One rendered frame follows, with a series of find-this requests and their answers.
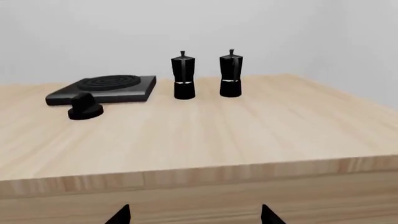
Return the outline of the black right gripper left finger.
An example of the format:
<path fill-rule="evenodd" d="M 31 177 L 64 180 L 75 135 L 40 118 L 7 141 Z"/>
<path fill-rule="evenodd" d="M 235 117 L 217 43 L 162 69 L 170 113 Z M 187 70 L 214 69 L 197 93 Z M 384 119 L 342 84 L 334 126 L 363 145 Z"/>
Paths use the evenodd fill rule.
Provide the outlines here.
<path fill-rule="evenodd" d="M 131 224 L 130 206 L 123 206 L 105 224 Z"/>

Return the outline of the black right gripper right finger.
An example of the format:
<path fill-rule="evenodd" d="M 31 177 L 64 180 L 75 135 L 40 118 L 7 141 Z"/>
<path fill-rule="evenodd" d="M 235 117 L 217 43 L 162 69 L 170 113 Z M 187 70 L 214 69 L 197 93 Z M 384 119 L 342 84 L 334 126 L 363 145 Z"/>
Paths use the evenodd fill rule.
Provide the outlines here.
<path fill-rule="evenodd" d="M 262 205 L 261 223 L 262 224 L 286 224 L 267 205 Z"/>

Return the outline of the black stove knob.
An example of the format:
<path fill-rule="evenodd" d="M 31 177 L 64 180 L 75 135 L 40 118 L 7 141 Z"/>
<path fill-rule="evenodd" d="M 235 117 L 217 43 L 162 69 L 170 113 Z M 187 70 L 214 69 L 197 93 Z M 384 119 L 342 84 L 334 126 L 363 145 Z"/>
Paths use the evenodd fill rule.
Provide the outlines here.
<path fill-rule="evenodd" d="M 80 93 L 73 97 L 71 106 L 68 117 L 74 121 L 92 119 L 104 113 L 103 106 L 96 102 L 91 93 Z"/>

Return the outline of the black stove burner plate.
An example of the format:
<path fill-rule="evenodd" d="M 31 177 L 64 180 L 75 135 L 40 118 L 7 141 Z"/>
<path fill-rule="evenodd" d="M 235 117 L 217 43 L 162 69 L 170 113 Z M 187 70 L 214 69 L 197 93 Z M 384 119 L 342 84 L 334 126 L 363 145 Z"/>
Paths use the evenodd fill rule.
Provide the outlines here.
<path fill-rule="evenodd" d="M 80 93 L 90 93 L 100 104 L 145 102 L 156 82 L 156 76 L 110 75 L 84 78 L 47 95 L 45 102 L 49 106 L 69 105 L 71 99 Z"/>

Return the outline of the black moka pot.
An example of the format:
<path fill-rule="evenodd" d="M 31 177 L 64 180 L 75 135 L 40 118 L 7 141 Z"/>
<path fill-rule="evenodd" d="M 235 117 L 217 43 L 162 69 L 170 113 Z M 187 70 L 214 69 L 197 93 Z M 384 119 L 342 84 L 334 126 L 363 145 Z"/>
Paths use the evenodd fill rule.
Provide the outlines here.
<path fill-rule="evenodd" d="M 180 52 L 179 57 L 171 59 L 172 72 L 174 75 L 174 98 L 178 100 L 189 100 L 196 96 L 194 74 L 195 58 Z"/>
<path fill-rule="evenodd" d="M 234 54 L 234 49 L 228 55 L 220 57 L 220 95 L 227 98 L 236 98 L 242 95 L 241 70 L 243 57 Z"/>

